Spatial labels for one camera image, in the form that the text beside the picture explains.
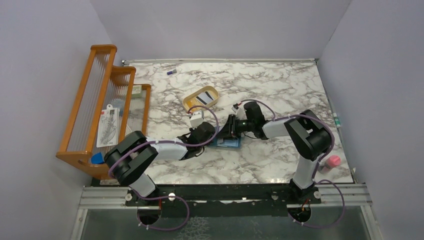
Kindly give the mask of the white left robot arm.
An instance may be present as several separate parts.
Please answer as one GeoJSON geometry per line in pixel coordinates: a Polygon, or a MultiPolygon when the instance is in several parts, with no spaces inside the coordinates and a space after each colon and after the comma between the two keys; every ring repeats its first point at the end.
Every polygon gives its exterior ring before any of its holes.
{"type": "Polygon", "coordinates": [[[190,132],[171,140],[156,140],[136,130],[103,157],[109,167],[108,174],[122,186],[129,186],[138,193],[144,205],[157,200],[157,186],[145,173],[154,160],[187,160],[195,158],[204,150],[200,145],[210,142],[216,133],[208,122],[201,123],[190,132]]]}

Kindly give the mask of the teal card holder wallet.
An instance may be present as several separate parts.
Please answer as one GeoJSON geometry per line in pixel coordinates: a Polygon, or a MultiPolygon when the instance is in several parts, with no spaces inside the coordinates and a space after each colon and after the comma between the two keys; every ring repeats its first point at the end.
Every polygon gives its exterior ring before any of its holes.
{"type": "Polygon", "coordinates": [[[241,142],[242,142],[242,139],[240,137],[236,137],[236,138],[216,137],[208,146],[217,147],[217,148],[239,149],[241,147],[241,142]]]}

